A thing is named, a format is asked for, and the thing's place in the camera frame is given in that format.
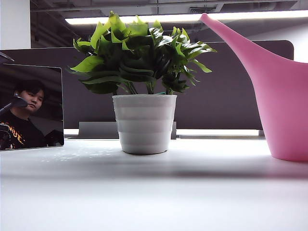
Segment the white plastic pot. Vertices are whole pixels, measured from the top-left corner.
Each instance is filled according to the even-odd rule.
[[[156,154],[168,149],[176,95],[113,96],[122,150],[131,154]]]

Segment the person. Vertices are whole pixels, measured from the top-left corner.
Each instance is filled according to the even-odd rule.
[[[12,107],[0,115],[0,123],[6,124],[11,133],[9,149],[46,147],[43,133],[29,118],[40,109],[47,98],[46,88],[39,80],[24,80],[14,88],[14,96],[27,101],[27,107]]]

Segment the green leaf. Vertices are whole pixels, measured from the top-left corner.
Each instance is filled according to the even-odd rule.
[[[121,78],[120,76],[105,76],[96,79],[87,79],[87,80],[80,80],[80,82],[84,84],[97,84],[97,83],[105,83],[105,82],[126,82],[125,79]]]
[[[149,26],[147,24],[129,24],[128,26],[129,36],[147,36]]]
[[[144,73],[141,74],[132,74],[124,71],[123,69],[120,68],[120,73],[121,77],[126,79],[127,81],[130,82],[152,82],[155,81],[155,78],[149,76],[149,75],[144,75]]]
[[[97,65],[103,64],[103,59],[98,56],[89,56],[85,58],[81,63],[77,66],[72,67],[71,70],[78,72],[89,72],[93,70]]]
[[[207,50],[208,52],[217,52],[217,50],[211,48],[209,45],[207,45],[206,43],[203,42],[197,42],[198,45],[200,45],[201,47],[203,47],[204,50]]]
[[[186,30],[184,30],[184,28],[182,28],[182,34],[186,36],[187,43],[190,43],[190,42],[191,42],[191,40],[190,40],[190,38],[189,38],[189,36],[188,36],[188,34],[187,34]]]
[[[96,29],[91,37],[91,46],[96,49],[97,41],[101,38],[101,36],[110,28],[109,21],[104,25],[101,22],[98,22],[96,25]]]
[[[172,37],[175,36],[176,33],[177,33],[177,28],[174,26],[171,36],[172,36]]]
[[[82,52],[84,54],[88,54],[91,50],[91,46],[90,46],[90,42],[87,41],[80,41],[81,38],[77,39],[77,41],[75,39],[73,39],[73,46],[76,50],[78,50],[79,52]]]
[[[149,65],[148,61],[143,59],[131,59],[129,57],[124,57],[122,65],[125,65],[130,68],[134,69],[144,69],[144,70],[151,70],[151,66]]]
[[[188,55],[188,59],[193,59],[195,57],[197,57],[198,55],[208,52],[207,50],[200,50],[200,49],[194,49],[192,50],[189,55]]]
[[[136,74],[144,74],[144,75],[147,75],[147,76],[152,76],[154,74],[154,71],[153,70],[147,70],[147,69],[137,69],[137,68],[131,68],[131,67],[128,67],[126,65],[124,65],[123,63],[120,64],[120,68],[122,68],[122,70],[128,72],[128,73],[136,73]]]
[[[136,18],[137,18],[137,22],[136,22],[137,24],[146,24],[143,20],[139,18],[138,15],[136,15]]]
[[[199,44],[197,44],[197,43],[184,43],[183,44],[183,49],[184,50],[194,49],[194,48],[197,48],[197,47],[201,47],[201,46]]]
[[[181,44],[177,45],[176,50],[177,50],[177,53],[178,53],[180,56],[185,57],[185,55],[181,52]]]
[[[174,48],[176,48],[176,46],[177,46],[177,39],[178,39],[178,35],[176,35],[174,38],[173,38],[173,40],[172,40],[172,42],[171,42],[171,46],[172,47],[174,47]]]
[[[172,37],[170,36],[163,36],[163,39],[159,42],[159,44],[157,45],[158,47],[169,44],[172,42]]]
[[[187,72],[187,73],[190,73],[190,70],[187,68],[187,66],[183,66],[183,69]]]
[[[151,35],[136,36],[125,42],[125,46],[127,46],[129,50],[136,50],[144,46],[153,46],[153,39]]]
[[[161,32],[161,30],[156,28],[156,27],[150,28],[149,31],[150,31],[150,34],[152,35],[153,40],[155,41],[155,43],[159,43],[160,40],[163,37],[163,32]]]
[[[159,32],[164,32],[163,28],[162,28],[162,25],[160,24],[159,21],[155,20],[155,22],[153,23],[153,26],[157,29],[159,29]]]
[[[185,84],[186,80],[179,80],[178,78],[173,78],[171,75],[164,76],[162,81],[166,89],[172,89],[175,92],[184,92],[188,88]]]
[[[109,14],[109,22],[111,25],[111,31],[113,30],[119,30],[119,31],[124,31],[126,29],[125,23],[123,23],[116,13],[113,11],[110,11]]]
[[[123,43],[122,43],[122,50],[124,50],[124,51],[129,51],[129,48],[128,48],[126,42],[123,42]]]
[[[129,40],[129,37],[125,37],[124,34],[120,30],[112,30],[111,31],[111,41],[113,43],[122,43]]]
[[[183,70],[183,73],[187,76],[188,80],[189,80],[194,86],[196,86],[195,83],[194,83],[194,81],[200,82],[200,81],[198,81],[197,79],[195,79],[195,77],[194,77],[194,75],[193,75],[192,73],[187,72],[187,71],[185,71],[185,70]]]
[[[167,72],[169,63],[170,59],[165,55],[162,56],[154,67],[154,70],[156,70],[154,73],[154,78],[159,79],[162,77],[162,75]]]
[[[105,52],[106,59],[104,60],[104,70],[118,71],[125,51],[122,50],[122,47],[118,43],[112,43],[110,49]]]
[[[206,66],[204,66],[204,64],[200,63],[198,60],[193,59],[191,61],[192,63],[198,65],[198,67],[200,67],[201,70],[203,70],[205,73],[209,73],[212,72],[210,69],[208,69]]]
[[[104,35],[101,36],[101,39],[98,40],[99,45],[96,47],[98,55],[104,55],[110,52],[113,52],[112,42],[108,41]]]
[[[120,75],[119,71],[76,72],[76,71],[69,70],[69,72],[74,74],[74,75],[89,77],[89,79],[87,79],[86,81],[90,81],[90,80],[101,78],[101,77],[119,76]]]
[[[180,34],[178,39],[177,39],[177,42],[185,44],[187,42],[187,37],[185,35]]]
[[[84,84],[84,86],[91,92],[96,94],[108,94],[116,92],[118,89],[116,82],[105,82],[98,84]]]

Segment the black t-shirt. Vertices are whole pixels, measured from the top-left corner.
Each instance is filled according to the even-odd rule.
[[[9,126],[13,149],[47,146],[43,133],[32,124],[30,119],[20,119],[8,111],[0,115],[0,123]]]

